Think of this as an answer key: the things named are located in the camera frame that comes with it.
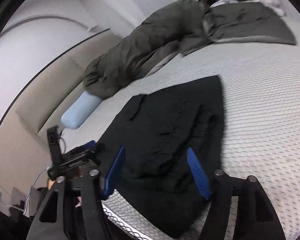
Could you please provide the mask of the person's left hand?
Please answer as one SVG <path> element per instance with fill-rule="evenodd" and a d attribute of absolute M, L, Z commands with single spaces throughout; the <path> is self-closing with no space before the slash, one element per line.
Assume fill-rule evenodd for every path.
<path fill-rule="evenodd" d="M 47 179 L 47 189 L 51 190 L 53 188 L 53 185 L 55 184 L 55 182 L 56 182 L 55 180 L 48 178 Z M 67 193 L 66 189 L 64 190 L 64 196 L 65 197 L 71 196 L 69 193 Z M 73 202 L 75 204 L 75 208 L 82 206 L 82 197 L 75 195 Z"/>

